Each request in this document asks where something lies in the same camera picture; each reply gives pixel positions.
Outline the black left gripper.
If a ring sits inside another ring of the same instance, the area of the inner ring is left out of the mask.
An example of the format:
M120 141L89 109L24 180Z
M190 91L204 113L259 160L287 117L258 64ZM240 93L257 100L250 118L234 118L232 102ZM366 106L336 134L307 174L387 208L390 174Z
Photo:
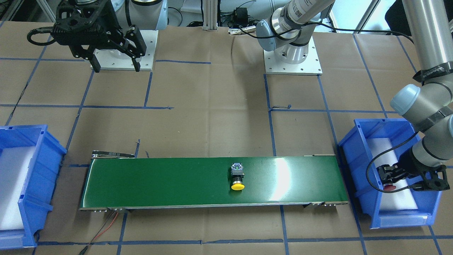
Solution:
M400 155L400 167L385 164L377 167L377 172L383 185L420 176L422 180L411 184L410 189L416 192L450 190L446 166L442 164L426 166L417 160L412 152L404 152Z

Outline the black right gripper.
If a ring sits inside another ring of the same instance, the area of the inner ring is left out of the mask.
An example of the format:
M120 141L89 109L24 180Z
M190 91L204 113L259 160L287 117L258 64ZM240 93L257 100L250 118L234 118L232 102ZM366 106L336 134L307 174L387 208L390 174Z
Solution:
M101 70L95 56L96 49L115 49L114 44L124 43L126 54L131 58L136 72L141 69L138 59L145 55L147 49L136 25L130 26L123 34L110 0L85 4L76 0L63 0L57 8L52 37L58 44L68 46L74 57L88 60L95 73Z

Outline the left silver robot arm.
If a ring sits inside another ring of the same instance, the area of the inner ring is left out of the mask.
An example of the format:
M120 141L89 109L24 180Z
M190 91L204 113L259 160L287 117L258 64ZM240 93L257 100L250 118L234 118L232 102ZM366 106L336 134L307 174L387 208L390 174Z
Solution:
M292 0L256 25L259 44L265 51L305 47L316 25L312 18L331 5L331 0ZM390 106L409 121L421 141L403 152L392 166L378 166L382 188L369 177L377 160L367 165L365 177L378 192L396 193L450 189L444 163L452 158L452 35L442 0L403 0L412 41L421 69L390 101Z

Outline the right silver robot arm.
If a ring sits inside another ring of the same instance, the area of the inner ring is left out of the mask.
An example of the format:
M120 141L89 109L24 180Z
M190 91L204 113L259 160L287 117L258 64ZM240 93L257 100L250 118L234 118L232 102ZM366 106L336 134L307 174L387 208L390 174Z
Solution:
M152 71L165 0L63 0L50 35L101 70Z

